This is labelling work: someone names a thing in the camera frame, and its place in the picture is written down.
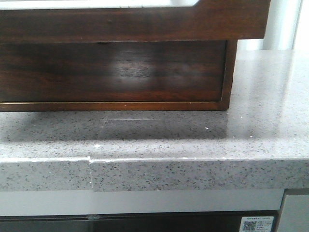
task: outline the gray quartz countertop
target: gray quartz countertop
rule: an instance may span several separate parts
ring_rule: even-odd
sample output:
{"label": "gray quartz countertop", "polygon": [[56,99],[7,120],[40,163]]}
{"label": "gray quartz countertop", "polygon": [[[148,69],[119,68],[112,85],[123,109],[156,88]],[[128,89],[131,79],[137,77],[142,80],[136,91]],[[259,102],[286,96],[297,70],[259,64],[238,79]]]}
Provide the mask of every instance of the gray quartz countertop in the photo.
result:
{"label": "gray quartz countertop", "polygon": [[0,191],[309,188],[309,53],[241,51],[230,109],[0,113]]}

